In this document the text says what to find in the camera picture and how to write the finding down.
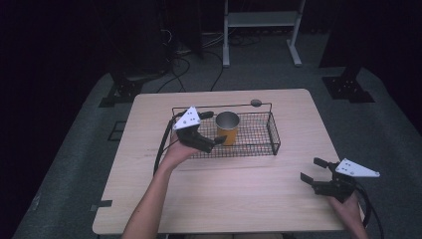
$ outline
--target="dark background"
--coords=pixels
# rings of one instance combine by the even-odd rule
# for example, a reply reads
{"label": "dark background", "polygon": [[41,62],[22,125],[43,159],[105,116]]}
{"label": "dark background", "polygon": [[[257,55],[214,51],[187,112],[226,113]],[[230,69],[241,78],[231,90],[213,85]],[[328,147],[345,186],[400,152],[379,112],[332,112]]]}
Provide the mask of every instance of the dark background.
{"label": "dark background", "polygon": [[[296,2],[246,1],[250,10],[296,8]],[[223,1],[164,0],[0,2],[0,79],[3,114],[0,167],[1,238],[25,214],[87,95],[110,66],[166,71],[160,27],[221,31]],[[233,1],[232,10],[243,1]],[[182,19],[173,8],[190,9]],[[421,3],[308,1],[301,31],[332,29],[322,67],[345,66],[363,48],[362,65],[422,131]]]}

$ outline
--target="human arm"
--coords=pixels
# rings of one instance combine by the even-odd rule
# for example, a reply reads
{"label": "human arm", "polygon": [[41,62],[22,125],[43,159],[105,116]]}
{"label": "human arm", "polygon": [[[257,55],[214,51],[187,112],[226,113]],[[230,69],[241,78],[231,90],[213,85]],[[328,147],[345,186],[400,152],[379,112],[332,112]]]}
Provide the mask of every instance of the human arm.
{"label": "human arm", "polygon": [[133,210],[121,238],[156,237],[171,172],[178,164],[198,151],[183,145],[177,140],[176,135],[171,141],[174,144],[168,148],[145,194]]}
{"label": "human arm", "polygon": [[346,230],[350,233],[352,239],[369,238],[360,218],[359,201],[355,192],[353,192],[343,203],[339,202],[335,197],[330,196],[327,197],[327,200]]}

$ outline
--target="gray carpet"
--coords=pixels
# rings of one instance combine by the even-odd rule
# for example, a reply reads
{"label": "gray carpet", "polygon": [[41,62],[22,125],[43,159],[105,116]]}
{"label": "gray carpet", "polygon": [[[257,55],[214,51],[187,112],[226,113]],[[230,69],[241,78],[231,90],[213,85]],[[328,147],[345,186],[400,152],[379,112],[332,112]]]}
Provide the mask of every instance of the gray carpet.
{"label": "gray carpet", "polygon": [[[386,92],[382,82],[366,70],[358,75],[375,103],[351,104],[332,100],[321,77],[337,76],[342,68],[319,69],[327,35],[299,35],[298,51],[304,62],[293,65],[286,36],[263,37],[258,44],[231,48],[231,67],[224,69],[214,91],[307,89],[311,92],[339,158],[380,171],[380,178],[359,179],[380,216],[385,238],[419,238],[422,234],[422,138]],[[209,51],[221,56],[221,48]],[[185,57],[189,71],[180,77],[187,92],[210,91],[221,70],[212,54],[203,60]],[[175,72],[187,65],[175,61]],[[155,93],[173,76],[149,82],[143,94]],[[99,79],[83,105],[46,175],[32,207],[15,238],[96,238],[92,225],[113,162],[118,141],[107,138],[118,120],[126,120],[131,104],[99,108],[112,80]],[[179,92],[173,81],[162,92]],[[367,229],[379,238],[375,218]],[[348,238],[344,232],[295,233],[298,239]]]}

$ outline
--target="metal wire basket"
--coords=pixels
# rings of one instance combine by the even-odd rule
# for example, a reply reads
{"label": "metal wire basket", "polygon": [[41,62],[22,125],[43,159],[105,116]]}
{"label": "metal wire basket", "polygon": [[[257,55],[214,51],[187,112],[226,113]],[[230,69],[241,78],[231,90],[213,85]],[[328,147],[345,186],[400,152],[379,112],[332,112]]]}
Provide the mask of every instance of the metal wire basket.
{"label": "metal wire basket", "polygon": [[[242,108],[248,108],[246,113],[242,113]],[[280,137],[274,116],[271,113],[272,104],[265,103],[258,105],[233,105],[233,106],[213,106],[196,107],[198,112],[230,110],[240,118],[236,141],[233,145],[216,145],[210,153],[198,152],[192,158],[213,158],[213,157],[239,157],[239,156],[260,156],[277,155],[280,148]],[[173,115],[188,108],[173,108]],[[213,118],[203,119],[198,128],[199,133],[208,138],[217,136],[217,125]]]}

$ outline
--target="cup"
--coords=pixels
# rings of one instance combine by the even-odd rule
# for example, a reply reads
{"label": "cup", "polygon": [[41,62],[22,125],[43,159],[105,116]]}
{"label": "cup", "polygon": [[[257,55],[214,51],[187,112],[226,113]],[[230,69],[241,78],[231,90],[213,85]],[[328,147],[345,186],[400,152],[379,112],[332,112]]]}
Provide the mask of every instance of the cup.
{"label": "cup", "polygon": [[223,145],[233,145],[238,132],[239,116],[232,112],[222,112],[217,115],[215,122],[217,123],[217,134],[219,136],[227,136]]}

